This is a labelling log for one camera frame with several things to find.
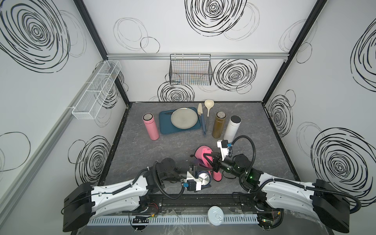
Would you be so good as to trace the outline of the pink microfiber cloth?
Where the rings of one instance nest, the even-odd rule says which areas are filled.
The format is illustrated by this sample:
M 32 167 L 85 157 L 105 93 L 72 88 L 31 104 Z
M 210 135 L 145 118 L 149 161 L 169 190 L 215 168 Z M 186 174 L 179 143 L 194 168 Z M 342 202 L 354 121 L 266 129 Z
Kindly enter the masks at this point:
M 209 155 L 204 156 L 204 154 L 212 154 L 212 149 L 209 146 L 200 146 L 195 153 L 191 155 L 191 157 L 201 160 L 206 168 L 213 170 L 213 167 L 210 164 L 213 162 L 213 157 Z M 219 172 L 213 171 L 212 176 L 216 182 L 220 182 L 222 180 L 222 174 Z

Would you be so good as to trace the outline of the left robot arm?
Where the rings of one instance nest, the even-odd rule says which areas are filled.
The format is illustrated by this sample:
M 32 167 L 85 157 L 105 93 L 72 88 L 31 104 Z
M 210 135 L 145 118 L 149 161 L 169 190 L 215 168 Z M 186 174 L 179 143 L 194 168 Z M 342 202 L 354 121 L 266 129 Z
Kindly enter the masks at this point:
M 180 183 L 177 196 L 168 194 L 162 183 L 171 180 Z M 63 232 L 72 232 L 102 215 L 121 211 L 134 211 L 140 207 L 143 196 L 161 192 L 165 197 L 176 200 L 185 190 L 199 191 L 202 180 L 189 170 L 176 167 L 172 158 L 156 161 L 152 167 L 142 169 L 137 176 L 125 182 L 92 186 L 86 182 L 75 188 L 65 199 L 61 210 L 63 214 Z

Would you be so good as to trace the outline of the blue thermos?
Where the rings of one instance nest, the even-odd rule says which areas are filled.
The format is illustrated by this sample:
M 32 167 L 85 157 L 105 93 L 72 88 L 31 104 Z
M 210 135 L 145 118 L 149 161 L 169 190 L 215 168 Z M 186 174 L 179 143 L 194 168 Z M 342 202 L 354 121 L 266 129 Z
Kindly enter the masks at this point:
M 209 171 L 199 171 L 196 178 L 200 181 L 202 188 L 209 188 L 211 186 L 211 173 Z

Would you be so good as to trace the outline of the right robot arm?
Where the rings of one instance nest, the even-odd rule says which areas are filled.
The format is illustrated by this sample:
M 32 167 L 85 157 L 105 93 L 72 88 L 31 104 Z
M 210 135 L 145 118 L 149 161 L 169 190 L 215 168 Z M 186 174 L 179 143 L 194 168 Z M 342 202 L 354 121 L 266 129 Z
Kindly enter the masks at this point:
M 252 158 L 244 154 L 233 156 L 235 143 L 246 139 L 252 147 Z M 219 152 L 208 146 L 198 148 L 194 156 L 214 172 L 227 172 L 238 179 L 256 209 L 289 210 L 319 219 L 324 225 L 341 233 L 350 231 L 350 215 L 361 209 L 361 201 L 348 193 L 337 191 L 328 182 L 317 179 L 298 182 L 279 178 L 254 168 L 256 146 L 253 140 L 241 135 L 232 142 L 220 140 Z

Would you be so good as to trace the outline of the pink thermos steel lid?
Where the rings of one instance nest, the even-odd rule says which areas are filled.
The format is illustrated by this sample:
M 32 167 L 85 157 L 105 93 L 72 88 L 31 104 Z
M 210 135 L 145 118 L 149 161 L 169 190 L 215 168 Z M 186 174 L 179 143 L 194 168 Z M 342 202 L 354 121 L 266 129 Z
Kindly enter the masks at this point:
M 152 113 L 146 113 L 143 115 L 143 122 L 151 140 L 155 141 L 159 139 L 158 128 Z

